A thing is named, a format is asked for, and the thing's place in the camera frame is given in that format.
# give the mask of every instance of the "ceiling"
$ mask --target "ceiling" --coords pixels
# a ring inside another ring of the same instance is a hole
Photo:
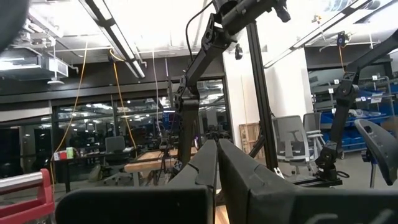
[[[210,0],[104,1],[129,45],[137,47],[138,52],[135,54],[139,54],[142,58],[152,58],[152,53],[155,57],[188,55],[185,43],[185,26],[188,20]],[[334,43],[333,38],[343,30],[353,34],[352,43],[367,41],[369,33],[375,36],[374,41],[382,41],[387,38],[392,30],[398,27],[391,22],[386,22],[386,20],[396,21],[398,19],[398,14],[394,13],[398,9],[398,4],[391,4],[385,9],[382,9],[382,6],[397,1],[374,0],[373,2],[379,2],[380,5],[376,9],[361,9],[355,12],[344,23],[324,33],[326,41],[323,37],[319,37],[309,46]],[[288,9],[293,19],[289,22],[289,26],[285,26],[287,29],[282,30],[283,25],[280,21],[276,21],[279,19],[274,12],[263,14],[257,19],[261,45],[267,44],[270,31],[291,36],[291,42],[295,42],[297,38],[303,37],[318,27],[316,22],[311,22],[314,14],[322,16],[322,23],[349,3],[350,0],[290,0]],[[66,63],[73,65],[83,62],[86,42],[89,49],[88,63],[108,61],[108,51],[111,45],[78,0],[32,0],[31,10],[63,32],[63,37],[57,38],[56,55]],[[208,16],[214,11],[213,7],[209,7],[190,25],[188,33],[194,52],[197,52],[200,47],[201,35],[206,28]],[[246,34],[242,35],[240,42],[247,42]]]

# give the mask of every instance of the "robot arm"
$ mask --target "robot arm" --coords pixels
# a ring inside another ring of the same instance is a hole
[[[398,48],[398,30],[388,39],[346,66],[345,77],[351,78],[344,79],[336,90],[337,106],[335,118],[331,125],[330,140],[322,148],[320,157],[315,161],[319,168],[317,174],[319,178],[323,180],[337,179],[334,163],[336,162],[339,150],[341,150],[341,139],[343,138],[348,111],[352,107],[359,90],[360,71],[396,48]]]
[[[290,20],[283,0],[214,0],[213,4],[218,12],[210,15],[201,40],[201,49],[183,76],[175,94],[175,109],[182,118],[175,172],[178,172],[190,160],[193,121],[199,110],[200,97],[197,82],[209,64],[219,57],[232,42],[236,42],[235,34],[263,12],[271,12],[274,8],[283,22]],[[216,26],[216,23],[221,24],[223,28]]]

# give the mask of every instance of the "floor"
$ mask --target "floor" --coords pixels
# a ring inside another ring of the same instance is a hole
[[[280,169],[282,173],[290,174],[292,167],[288,164],[280,163]],[[339,189],[368,189],[369,188],[369,180],[371,175],[371,165],[370,163],[365,163],[362,161],[360,152],[352,152],[346,153],[345,158],[343,160],[338,159],[336,162],[336,167],[338,170],[347,172],[351,177],[349,179],[343,179],[343,185],[337,186]],[[306,167],[300,169],[301,175],[306,175],[308,170]],[[123,186],[132,186],[132,181],[122,182],[120,185]],[[102,182],[89,183],[87,181],[81,182],[72,182],[71,188],[82,189],[87,187],[96,187],[103,186]],[[376,180],[375,180],[375,189],[389,189],[389,190],[398,190],[398,182],[396,182],[393,186],[387,186],[384,179],[381,176],[380,171],[377,168],[376,172]],[[0,207],[6,206],[12,203],[31,200],[35,198],[37,190],[36,189],[28,189],[20,192],[16,192],[13,194],[7,194],[0,196]],[[65,195],[65,186],[63,184],[57,184],[55,186],[55,201],[56,203],[61,199],[62,196]]]

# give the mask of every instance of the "gray office chair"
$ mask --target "gray office chair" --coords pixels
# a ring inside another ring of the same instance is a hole
[[[124,142],[124,137],[123,136],[116,136],[116,137],[108,137],[105,139],[105,148],[106,148],[106,153],[115,153],[115,154],[120,154],[120,156],[108,156],[105,157],[105,162],[112,168],[119,170],[118,173],[113,174],[110,177],[107,177],[104,179],[104,184],[106,184],[107,181],[109,180],[114,180],[115,185],[119,184],[119,180],[122,177],[128,177],[130,180],[132,180],[132,174],[128,174],[126,172],[123,172],[124,166],[129,162],[129,155],[122,153],[123,150],[126,148],[125,142]]]
[[[284,116],[272,119],[275,133],[277,158],[295,166],[293,174],[300,174],[299,166],[307,166],[308,171],[314,173],[311,166],[313,150],[308,146],[307,135],[300,116]]]
[[[321,134],[321,113],[306,113],[303,117],[304,130],[307,134],[308,146],[314,150],[314,158],[318,158],[322,146],[325,145]]]
[[[374,161],[372,164],[370,187],[374,187],[376,165],[380,168],[381,174],[388,186],[397,180],[398,170],[398,141],[388,131],[379,125],[364,119],[357,119],[354,122],[359,133],[363,136],[368,151]]]

